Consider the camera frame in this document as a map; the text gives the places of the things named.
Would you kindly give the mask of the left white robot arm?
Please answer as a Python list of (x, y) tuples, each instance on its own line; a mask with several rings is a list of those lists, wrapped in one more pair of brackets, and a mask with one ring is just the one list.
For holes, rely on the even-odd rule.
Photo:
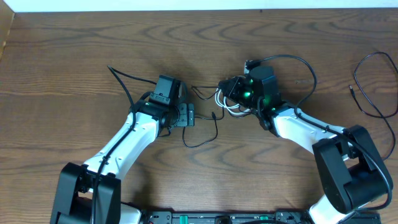
[(121, 201), (121, 182), (143, 150), (159, 136), (164, 120), (194, 125), (194, 105), (170, 108), (139, 101), (116, 135), (82, 165), (69, 162), (59, 175), (51, 223), (139, 223), (142, 212)]

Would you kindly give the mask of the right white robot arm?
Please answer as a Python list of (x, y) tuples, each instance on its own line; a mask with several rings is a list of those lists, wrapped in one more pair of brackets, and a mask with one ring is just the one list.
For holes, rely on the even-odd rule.
[(224, 97), (255, 114), (265, 130), (314, 155), (325, 194), (308, 211), (312, 223), (347, 222), (383, 195), (386, 202), (377, 209), (390, 204), (392, 178), (362, 126), (343, 128), (306, 115), (282, 100), (274, 76), (234, 77), (220, 81), (218, 88)]

